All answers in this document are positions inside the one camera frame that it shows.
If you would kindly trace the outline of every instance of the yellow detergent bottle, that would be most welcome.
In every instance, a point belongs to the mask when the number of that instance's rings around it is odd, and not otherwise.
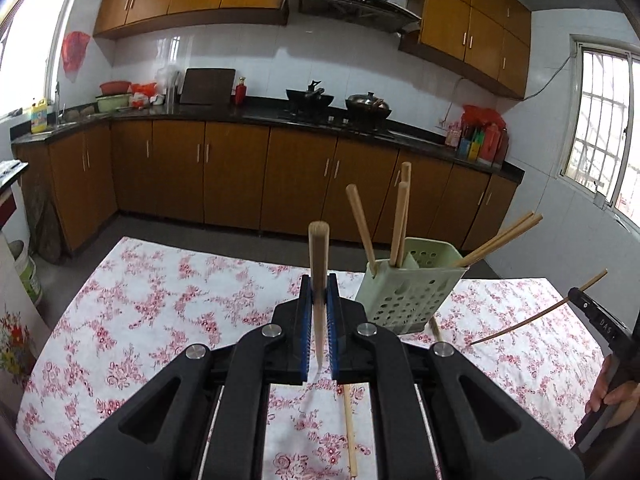
[[[47,129],[47,100],[41,99],[31,107],[31,133],[40,134]]]

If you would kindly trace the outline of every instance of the red bottle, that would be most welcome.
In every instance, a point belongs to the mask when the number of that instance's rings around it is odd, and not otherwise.
[[[244,98],[246,97],[246,86],[244,85],[244,81],[246,78],[241,77],[238,86],[236,86],[236,95],[234,96],[234,103],[236,106],[242,104]]]

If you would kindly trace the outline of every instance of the dish rack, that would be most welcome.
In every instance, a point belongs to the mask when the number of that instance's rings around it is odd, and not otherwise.
[[[404,248],[400,268],[377,260],[374,278],[367,264],[355,298],[370,322],[398,335],[422,332],[468,269],[451,267],[461,256],[446,242],[406,238]]]

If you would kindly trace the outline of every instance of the black countertop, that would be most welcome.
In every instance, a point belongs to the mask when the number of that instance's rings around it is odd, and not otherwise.
[[[128,110],[108,115],[98,115],[94,118],[82,120],[68,126],[62,126],[55,132],[45,134],[29,133],[30,124],[20,124],[11,129],[12,145],[33,143],[49,144],[66,137],[78,130],[86,129],[94,124],[105,121],[132,120],[174,120],[174,121],[212,121],[219,123],[256,124],[260,126],[283,126],[297,130],[305,130],[319,134],[332,134],[338,137],[361,140],[380,146],[401,148],[414,153],[432,156],[441,160],[450,160],[455,164],[473,168],[483,173],[497,173],[500,176],[520,184],[524,171],[505,162],[502,168],[492,168],[469,162],[456,157],[455,150],[444,145],[445,137],[428,130],[422,130],[408,124],[386,120],[385,131],[379,133],[363,133],[352,128],[342,126],[342,118],[346,117],[346,110],[329,108],[335,117],[332,124],[311,124],[300,121],[287,114],[288,102],[269,98],[248,98],[241,107],[233,105],[200,106],[174,105],[171,110],[167,106],[151,107],[143,110]]]

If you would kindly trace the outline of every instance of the red plastic bag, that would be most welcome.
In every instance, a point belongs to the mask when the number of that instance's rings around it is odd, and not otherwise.
[[[464,105],[465,112],[462,114],[462,121],[470,126],[485,126],[486,124],[496,124],[501,130],[507,127],[502,116],[492,108],[480,108],[473,105]]]

